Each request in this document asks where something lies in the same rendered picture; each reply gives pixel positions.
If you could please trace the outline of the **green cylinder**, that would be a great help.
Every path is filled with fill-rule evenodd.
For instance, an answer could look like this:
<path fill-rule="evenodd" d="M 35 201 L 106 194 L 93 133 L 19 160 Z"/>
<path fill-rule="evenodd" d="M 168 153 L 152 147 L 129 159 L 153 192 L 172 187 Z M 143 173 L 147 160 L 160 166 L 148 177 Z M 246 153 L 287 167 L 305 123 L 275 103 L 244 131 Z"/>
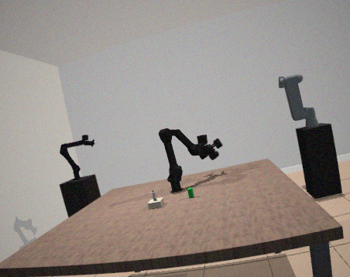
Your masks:
<path fill-rule="evenodd" d="M 189 198 L 193 198 L 194 197 L 193 187 L 187 188 L 187 191 L 188 191 Z"/>

